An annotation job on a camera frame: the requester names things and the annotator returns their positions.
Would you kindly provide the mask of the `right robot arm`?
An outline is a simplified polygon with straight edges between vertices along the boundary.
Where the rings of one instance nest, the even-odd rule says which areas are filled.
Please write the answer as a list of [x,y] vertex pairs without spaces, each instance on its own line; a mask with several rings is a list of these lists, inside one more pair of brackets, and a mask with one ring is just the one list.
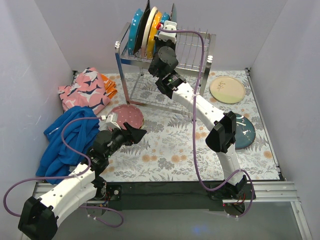
[[178,65],[176,44],[171,39],[154,37],[154,54],[148,71],[157,77],[158,90],[171,100],[181,104],[199,119],[209,130],[206,145],[214,151],[222,166],[225,185],[217,191],[221,195],[237,199],[245,192],[247,177],[240,170],[236,155],[236,115],[214,107],[201,95],[196,95],[189,83],[176,72]]

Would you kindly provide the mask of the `orange dotted plate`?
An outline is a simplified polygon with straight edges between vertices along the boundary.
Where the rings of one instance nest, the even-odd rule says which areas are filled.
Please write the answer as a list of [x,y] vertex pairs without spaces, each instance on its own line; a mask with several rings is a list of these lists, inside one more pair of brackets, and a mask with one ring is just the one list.
[[153,58],[153,52],[154,52],[154,46],[155,46],[155,35],[157,33],[157,26],[160,23],[162,17],[162,13],[161,12],[157,12],[154,16],[151,28],[150,28],[150,32],[149,32],[149,36],[148,36],[148,42],[147,42],[147,47],[146,47],[146,57],[147,59],[152,59]]

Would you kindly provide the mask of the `dark green brown plate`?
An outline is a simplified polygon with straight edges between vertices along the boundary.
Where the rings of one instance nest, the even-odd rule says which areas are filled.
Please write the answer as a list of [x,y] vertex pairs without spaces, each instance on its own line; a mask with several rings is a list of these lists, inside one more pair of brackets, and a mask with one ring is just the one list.
[[178,22],[177,18],[178,18],[177,8],[176,8],[175,3],[173,3],[173,4],[172,4],[172,8],[171,8],[171,13],[170,13],[170,21],[177,23],[177,22]]

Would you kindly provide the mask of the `teal floral plate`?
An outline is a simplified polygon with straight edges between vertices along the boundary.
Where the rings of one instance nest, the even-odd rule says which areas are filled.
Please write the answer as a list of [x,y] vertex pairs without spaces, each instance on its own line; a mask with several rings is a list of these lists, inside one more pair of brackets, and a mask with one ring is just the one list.
[[241,150],[249,147],[256,138],[255,127],[252,122],[238,113],[236,116],[235,149]]

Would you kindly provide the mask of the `steel dish rack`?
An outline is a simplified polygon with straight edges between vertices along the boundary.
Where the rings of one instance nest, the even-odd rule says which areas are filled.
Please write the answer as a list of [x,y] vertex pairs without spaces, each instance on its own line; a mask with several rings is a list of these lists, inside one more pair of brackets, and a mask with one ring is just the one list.
[[[115,57],[127,104],[189,115],[187,107],[173,100],[174,95],[189,86],[192,93],[203,95],[214,58],[216,35],[194,30],[178,30],[176,42],[156,40],[152,58],[142,52],[129,55],[129,31],[126,23],[115,42]],[[139,68],[138,78],[128,91],[123,65]]]

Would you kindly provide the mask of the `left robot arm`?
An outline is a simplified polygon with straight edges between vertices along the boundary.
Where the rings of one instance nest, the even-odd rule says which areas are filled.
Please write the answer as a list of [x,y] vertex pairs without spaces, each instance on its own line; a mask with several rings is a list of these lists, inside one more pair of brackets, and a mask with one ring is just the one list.
[[124,123],[124,128],[100,131],[87,154],[91,163],[81,162],[68,178],[39,198],[31,196],[25,203],[18,229],[31,240],[51,240],[61,223],[90,199],[106,196],[106,183],[100,174],[109,165],[109,157],[122,146],[138,144],[145,129]]

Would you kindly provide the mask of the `pink dotted plate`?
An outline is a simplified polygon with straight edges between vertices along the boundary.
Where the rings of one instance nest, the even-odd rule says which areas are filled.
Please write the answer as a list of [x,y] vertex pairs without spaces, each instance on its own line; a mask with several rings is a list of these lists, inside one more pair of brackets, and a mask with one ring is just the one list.
[[121,129],[126,129],[124,123],[129,123],[132,127],[140,129],[144,123],[144,116],[139,108],[131,104],[122,104],[114,107],[109,113],[117,113],[117,123]]

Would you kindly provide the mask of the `beige plate with sprig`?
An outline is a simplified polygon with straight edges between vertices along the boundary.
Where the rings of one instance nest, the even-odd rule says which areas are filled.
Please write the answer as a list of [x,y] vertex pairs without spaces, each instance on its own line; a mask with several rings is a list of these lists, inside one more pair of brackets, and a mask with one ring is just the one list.
[[246,95],[244,85],[230,76],[216,77],[211,82],[209,90],[216,100],[225,104],[239,103]]

